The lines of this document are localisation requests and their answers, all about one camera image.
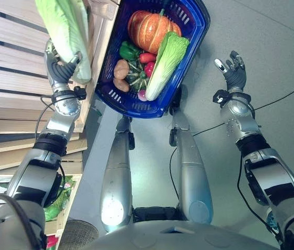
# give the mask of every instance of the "gray floor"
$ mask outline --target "gray floor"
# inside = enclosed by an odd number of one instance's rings
[[[225,87],[214,58],[227,59],[232,49],[246,63],[246,92],[260,107],[294,90],[294,0],[205,0],[211,15],[210,29],[184,80],[182,107],[192,131],[221,123],[219,106],[212,96]],[[136,149],[130,152],[133,205],[175,206],[176,195],[169,178],[168,145],[171,116],[132,122]],[[70,216],[95,225],[100,234],[99,198],[102,176],[114,137],[118,114],[106,108],[85,166],[83,180]],[[256,112],[256,120],[270,145],[294,172],[294,94]],[[277,246],[274,238],[250,214],[236,190],[239,152],[225,136],[225,128],[195,138],[209,178],[214,218],[212,224],[229,228]],[[176,155],[173,171],[177,182]],[[264,215],[242,179],[242,189],[252,207]]]

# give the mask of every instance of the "pumpkin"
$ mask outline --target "pumpkin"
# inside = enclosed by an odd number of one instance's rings
[[[132,14],[128,21],[127,30],[136,46],[157,54],[167,32],[174,31],[179,36],[182,35],[179,26],[163,16],[163,12],[164,9],[159,14],[138,10]]]

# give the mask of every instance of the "cabbage leaf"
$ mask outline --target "cabbage leaf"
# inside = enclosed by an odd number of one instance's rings
[[[87,83],[91,79],[88,57],[88,17],[82,0],[35,0],[45,27],[62,61],[68,63],[80,52],[82,60],[72,79]]]
[[[188,39],[179,37],[175,32],[170,31],[164,36],[146,89],[147,100],[153,101],[158,97],[176,66],[183,59],[189,43]]]

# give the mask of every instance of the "plastic basket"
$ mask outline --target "plastic basket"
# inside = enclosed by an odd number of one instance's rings
[[[129,40],[127,24],[131,15],[137,10],[158,13],[162,8],[165,9],[164,15],[179,25],[182,36],[188,38],[190,44],[158,98],[152,102],[142,102],[136,93],[124,93],[113,85],[113,71],[121,59],[119,48],[122,41]],[[161,117],[191,65],[209,25],[210,16],[201,0],[122,0],[96,86],[97,95],[106,105],[123,115],[136,118]]]

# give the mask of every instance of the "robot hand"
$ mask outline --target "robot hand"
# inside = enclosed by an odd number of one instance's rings
[[[51,39],[48,40],[44,54],[45,65],[47,67],[47,76],[50,85],[56,83],[68,83],[74,74],[75,68],[81,60],[81,53],[77,52],[70,62],[64,65],[59,63],[59,55]]]
[[[247,81],[247,74],[242,57],[235,51],[231,51],[229,56],[233,63],[230,60],[226,60],[228,67],[220,59],[215,59],[214,64],[224,75],[228,91],[232,89],[243,91]]]

